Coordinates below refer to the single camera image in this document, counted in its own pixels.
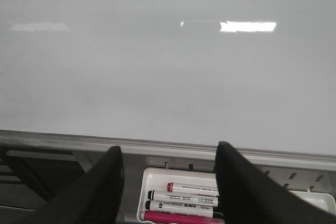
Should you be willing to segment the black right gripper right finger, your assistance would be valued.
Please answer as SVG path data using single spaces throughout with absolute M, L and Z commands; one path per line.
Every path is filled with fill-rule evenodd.
M 335 215 L 278 185 L 228 142 L 218 144 L 215 173 L 225 223 L 335 223 Z

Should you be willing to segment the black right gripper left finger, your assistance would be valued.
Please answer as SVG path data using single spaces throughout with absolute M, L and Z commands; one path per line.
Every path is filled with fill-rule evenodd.
M 45 201 L 15 223 L 115 223 L 124 186 L 120 147 L 100 154 L 88 170 L 70 151 L 1 148 L 1 160 Z

